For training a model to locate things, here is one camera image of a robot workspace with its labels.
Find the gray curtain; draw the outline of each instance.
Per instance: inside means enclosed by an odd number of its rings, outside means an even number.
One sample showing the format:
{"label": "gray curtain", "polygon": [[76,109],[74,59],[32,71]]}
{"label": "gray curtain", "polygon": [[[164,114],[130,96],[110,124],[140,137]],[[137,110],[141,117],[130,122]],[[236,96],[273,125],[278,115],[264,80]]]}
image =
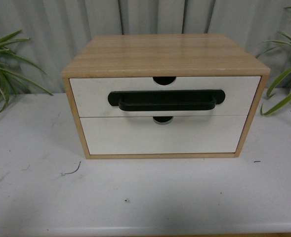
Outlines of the gray curtain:
{"label": "gray curtain", "polygon": [[[291,0],[0,0],[0,37],[22,29],[18,47],[42,67],[18,71],[54,93],[64,92],[61,71],[98,35],[222,33],[254,56],[291,35]],[[291,65],[290,52],[259,59],[272,69],[269,82]]]}

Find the wooden top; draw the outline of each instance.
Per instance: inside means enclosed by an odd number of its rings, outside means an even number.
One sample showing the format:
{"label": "wooden top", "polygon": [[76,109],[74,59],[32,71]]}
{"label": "wooden top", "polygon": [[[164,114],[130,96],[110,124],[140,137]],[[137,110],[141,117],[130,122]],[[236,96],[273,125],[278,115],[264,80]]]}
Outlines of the wooden top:
{"label": "wooden top", "polygon": [[95,37],[62,76],[262,76],[269,71],[224,35],[130,35]]}

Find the drawer unit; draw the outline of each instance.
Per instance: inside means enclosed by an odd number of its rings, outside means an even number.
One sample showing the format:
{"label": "drawer unit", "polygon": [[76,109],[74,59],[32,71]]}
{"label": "drawer unit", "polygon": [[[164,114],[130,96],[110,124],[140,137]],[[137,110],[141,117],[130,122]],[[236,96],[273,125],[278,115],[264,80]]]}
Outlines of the drawer unit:
{"label": "drawer unit", "polygon": [[63,71],[86,158],[238,157],[269,69],[218,34],[96,37]]}

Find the drawer front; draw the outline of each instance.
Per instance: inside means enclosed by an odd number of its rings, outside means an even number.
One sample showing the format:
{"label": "drawer front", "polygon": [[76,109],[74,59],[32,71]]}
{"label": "drawer front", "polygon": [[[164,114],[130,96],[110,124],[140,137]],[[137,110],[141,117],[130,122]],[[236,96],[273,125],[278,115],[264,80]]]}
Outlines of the drawer front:
{"label": "drawer front", "polygon": [[[159,85],[153,78],[70,79],[81,118],[147,116],[244,116],[249,112],[260,77],[177,77],[169,85]],[[209,111],[127,112],[108,102],[112,91],[205,90],[222,89],[225,100]]]}
{"label": "drawer front", "polygon": [[233,153],[247,116],[81,118],[91,155]]}

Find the black drawer handle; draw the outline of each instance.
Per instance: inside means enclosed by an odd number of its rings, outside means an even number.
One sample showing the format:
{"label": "black drawer handle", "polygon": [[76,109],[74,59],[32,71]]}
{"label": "black drawer handle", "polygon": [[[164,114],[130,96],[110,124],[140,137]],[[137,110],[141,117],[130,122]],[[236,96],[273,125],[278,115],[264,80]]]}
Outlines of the black drawer handle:
{"label": "black drawer handle", "polygon": [[212,110],[225,99],[223,90],[112,91],[109,104],[123,111]]}

